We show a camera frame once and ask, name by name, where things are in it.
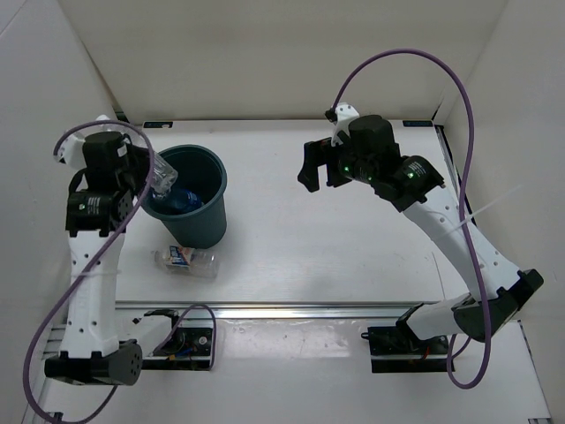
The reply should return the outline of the clear unlabelled plastic bottle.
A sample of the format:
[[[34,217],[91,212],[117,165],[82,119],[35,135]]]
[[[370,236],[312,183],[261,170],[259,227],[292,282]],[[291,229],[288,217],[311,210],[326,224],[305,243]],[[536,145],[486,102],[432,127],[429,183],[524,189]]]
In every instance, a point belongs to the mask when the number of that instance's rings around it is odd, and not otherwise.
[[[159,154],[154,154],[151,190],[154,198],[164,199],[177,181],[178,172]]]

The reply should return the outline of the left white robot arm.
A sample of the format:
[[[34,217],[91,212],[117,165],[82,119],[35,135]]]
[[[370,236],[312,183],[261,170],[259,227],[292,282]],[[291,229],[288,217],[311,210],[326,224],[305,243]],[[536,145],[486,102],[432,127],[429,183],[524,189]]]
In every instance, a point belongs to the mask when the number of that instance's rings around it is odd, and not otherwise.
[[[76,385],[128,385],[138,381],[143,359],[159,346],[175,353],[185,332],[171,314],[150,314],[120,326],[116,319],[118,263],[123,223],[149,170],[146,149],[128,135],[102,131],[68,139],[57,158],[76,169],[68,189],[65,229],[71,249],[72,290],[63,340],[46,360],[48,378]]]

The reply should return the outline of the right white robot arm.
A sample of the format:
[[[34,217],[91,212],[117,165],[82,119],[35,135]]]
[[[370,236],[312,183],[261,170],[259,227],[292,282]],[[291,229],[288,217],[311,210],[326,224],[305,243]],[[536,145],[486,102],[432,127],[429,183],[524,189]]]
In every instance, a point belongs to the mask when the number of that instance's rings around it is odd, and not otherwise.
[[[311,193],[320,188],[320,166],[328,186],[358,181],[390,202],[432,240],[467,286],[462,296],[413,307],[397,320],[396,342],[405,352],[418,352],[443,335],[483,342],[544,283],[536,269],[521,270],[505,258],[473,223],[461,223],[443,176],[423,156],[402,155],[386,119],[349,118],[332,137],[307,142],[298,182]]]

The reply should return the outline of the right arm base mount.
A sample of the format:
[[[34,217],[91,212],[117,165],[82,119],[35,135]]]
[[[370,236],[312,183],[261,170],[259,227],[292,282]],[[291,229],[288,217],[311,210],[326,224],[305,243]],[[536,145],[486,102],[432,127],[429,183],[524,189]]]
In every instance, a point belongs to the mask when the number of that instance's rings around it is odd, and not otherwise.
[[[368,327],[360,334],[368,343],[373,374],[423,374],[448,371],[446,336],[413,343],[396,327]]]

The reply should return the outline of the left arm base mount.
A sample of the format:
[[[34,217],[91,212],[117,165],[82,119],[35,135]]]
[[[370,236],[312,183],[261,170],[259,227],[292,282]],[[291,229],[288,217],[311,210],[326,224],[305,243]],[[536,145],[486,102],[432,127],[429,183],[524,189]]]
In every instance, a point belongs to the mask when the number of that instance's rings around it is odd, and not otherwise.
[[[215,337],[213,327],[181,325],[175,335],[152,357],[143,360],[143,370],[209,371]]]

